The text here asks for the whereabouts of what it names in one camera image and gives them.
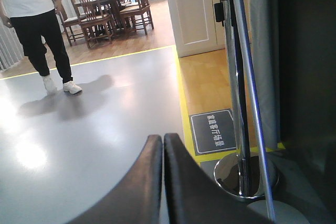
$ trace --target yellow floor line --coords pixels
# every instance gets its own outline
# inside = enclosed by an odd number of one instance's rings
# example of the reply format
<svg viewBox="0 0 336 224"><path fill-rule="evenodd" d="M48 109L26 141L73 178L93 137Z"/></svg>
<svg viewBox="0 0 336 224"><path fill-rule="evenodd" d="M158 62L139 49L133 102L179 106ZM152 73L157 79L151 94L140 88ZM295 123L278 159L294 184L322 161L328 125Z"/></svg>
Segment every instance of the yellow floor line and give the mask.
<svg viewBox="0 0 336 224"><path fill-rule="evenodd" d="M149 49L149 50L145 50L145 51L139 51L139 52L132 52L132 53L125 54L125 55L112 56L112 57L109 57L109 58L104 58L104 59L99 59L99 60L85 61L85 62L81 62L81 63L72 64L71 66L88 64L88 63L97 62L97 61L103 61L103 60L110 60L110 59L125 57L125 56L129 56L129 55L140 54L142 52L150 52L150 51L160 50L160 49L164 49L164 48L173 48L173 47L175 47L175 45L170 45L170 46L165 46L165 47L158 47L158 48L153 48L153 49ZM11 78L16 78L16 77L21 77L21 76L27 76L27 75L34 74L34 73L37 73L37 72L35 71L35 72L31 72L31 73L18 74L16 76L10 76L10 77L5 77L5 78L0 78L0 81L11 79Z"/></svg>
<svg viewBox="0 0 336 224"><path fill-rule="evenodd" d="M194 157L195 149L193 143L193 136L191 133L190 121L189 121L189 113L187 109L187 101L185 99L183 82L182 82L182 73L179 57L177 54L176 46L173 47L174 55L175 55L175 64L176 64L176 73L177 73L177 84L178 90L180 93L180 106L181 106L181 117L182 117L182 125L183 125L183 134L184 134L184 145L189 151L189 153Z"/></svg>

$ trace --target wooden floor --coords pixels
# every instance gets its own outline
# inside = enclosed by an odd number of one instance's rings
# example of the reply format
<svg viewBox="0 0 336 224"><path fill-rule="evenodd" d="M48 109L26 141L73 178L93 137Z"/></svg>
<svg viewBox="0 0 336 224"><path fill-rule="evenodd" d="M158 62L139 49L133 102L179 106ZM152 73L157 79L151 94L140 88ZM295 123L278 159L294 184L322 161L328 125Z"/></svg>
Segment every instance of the wooden floor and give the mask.
<svg viewBox="0 0 336 224"><path fill-rule="evenodd" d="M180 66L189 115L232 108L225 49L180 58ZM246 103L250 147L255 147L249 99Z"/></svg>
<svg viewBox="0 0 336 224"><path fill-rule="evenodd" d="M80 39L76 42L76 45L70 47L64 36L71 64L174 45L175 41L167 0L152 1L151 10L154 30L149 28L147 36L144 31L120 35L111 44L108 42L100 43L92 49L87 48L84 39ZM46 57L49 67L54 68L55 62L50 50L48 50ZM180 66L189 115L232 107L226 51L224 49L180 58ZM25 57L16 66L1 72L0 78L34 71ZM250 133L250 138L251 145L254 146L255 137L253 132Z"/></svg>

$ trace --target gray floor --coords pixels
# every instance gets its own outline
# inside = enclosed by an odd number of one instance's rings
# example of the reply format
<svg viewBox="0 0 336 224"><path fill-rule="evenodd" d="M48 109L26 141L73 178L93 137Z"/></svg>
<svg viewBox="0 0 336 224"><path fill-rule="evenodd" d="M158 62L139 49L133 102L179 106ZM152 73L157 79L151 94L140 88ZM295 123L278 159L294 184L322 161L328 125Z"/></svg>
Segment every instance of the gray floor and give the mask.
<svg viewBox="0 0 336 224"><path fill-rule="evenodd" d="M172 48L73 66L80 95L0 80L0 223L62 224L102 198L149 134L183 137ZM163 210L162 223L167 223Z"/></svg>

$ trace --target man's leg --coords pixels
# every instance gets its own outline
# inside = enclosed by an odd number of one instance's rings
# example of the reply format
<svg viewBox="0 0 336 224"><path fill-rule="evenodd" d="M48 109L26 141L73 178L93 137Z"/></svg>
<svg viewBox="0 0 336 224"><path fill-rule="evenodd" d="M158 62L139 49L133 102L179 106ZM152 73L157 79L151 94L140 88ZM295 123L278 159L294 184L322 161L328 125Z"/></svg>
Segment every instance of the man's leg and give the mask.
<svg viewBox="0 0 336 224"><path fill-rule="evenodd" d="M41 76L50 74L45 53L47 49L42 43L38 26L32 17L11 18L16 35L22 44L24 55Z"/></svg>
<svg viewBox="0 0 336 224"><path fill-rule="evenodd" d="M39 16L41 16L40 22L43 24L41 34L46 39L51 52L53 52L56 68L63 79L63 83L72 81L69 56L64 46L55 11L52 10Z"/></svg>

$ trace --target white door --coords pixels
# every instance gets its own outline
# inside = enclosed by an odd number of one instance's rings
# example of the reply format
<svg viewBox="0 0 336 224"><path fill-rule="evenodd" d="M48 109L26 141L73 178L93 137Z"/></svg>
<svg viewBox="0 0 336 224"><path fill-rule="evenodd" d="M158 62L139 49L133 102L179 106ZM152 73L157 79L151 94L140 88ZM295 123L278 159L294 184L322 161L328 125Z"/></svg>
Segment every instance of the white door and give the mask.
<svg viewBox="0 0 336 224"><path fill-rule="evenodd" d="M168 4L180 57L224 47L217 43L212 0L168 0Z"/></svg>

